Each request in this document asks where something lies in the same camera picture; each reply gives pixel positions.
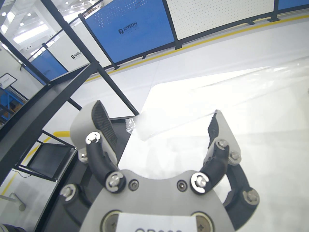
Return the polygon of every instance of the white pegboard panel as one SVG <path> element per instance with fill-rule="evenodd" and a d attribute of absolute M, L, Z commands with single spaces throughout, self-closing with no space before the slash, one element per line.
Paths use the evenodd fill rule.
<path fill-rule="evenodd" d="M 179 40 L 272 12 L 274 0 L 167 0 Z"/>

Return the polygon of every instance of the white label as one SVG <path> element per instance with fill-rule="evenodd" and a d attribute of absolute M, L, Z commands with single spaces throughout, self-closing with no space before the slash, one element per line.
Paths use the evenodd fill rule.
<path fill-rule="evenodd" d="M 17 79 L 15 79 L 12 75 L 6 73 L 0 78 L 0 88 L 6 89 L 8 86 L 13 84 Z"/>
<path fill-rule="evenodd" d="M 120 213 L 116 232 L 194 232 L 196 218 Z"/>

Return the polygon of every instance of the textured rubber pad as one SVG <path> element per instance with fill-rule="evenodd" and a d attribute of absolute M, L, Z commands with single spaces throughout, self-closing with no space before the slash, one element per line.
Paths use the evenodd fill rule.
<path fill-rule="evenodd" d="M 111 120 L 101 103 L 97 101 L 92 109 L 92 120 L 97 129 L 99 129 L 113 150 L 116 149 L 117 136 L 112 127 Z"/>

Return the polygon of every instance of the framed sign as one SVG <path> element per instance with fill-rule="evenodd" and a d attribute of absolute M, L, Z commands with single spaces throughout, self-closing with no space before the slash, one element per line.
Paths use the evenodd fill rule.
<path fill-rule="evenodd" d="M 17 79 L 14 78 L 11 74 L 6 73 L 0 77 L 0 88 L 6 89 L 16 81 Z"/>

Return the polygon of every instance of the black cable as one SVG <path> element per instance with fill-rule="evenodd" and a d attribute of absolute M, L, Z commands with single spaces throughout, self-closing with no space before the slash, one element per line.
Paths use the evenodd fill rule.
<path fill-rule="evenodd" d="M 28 178 L 28 177 L 30 177 L 30 176 L 31 176 L 31 175 L 29 175 L 29 176 L 27 176 L 27 177 L 24 177 L 24 176 L 22 176 L 22 175 L 20 174 L 20 172 L 19 172 L 19 171 L 15 171 L 15 170 L 13 170 L 13 169 L 12 169 L 12 171 L 19 173 L 19 175 L 20 175 L 22 178 Z"/>

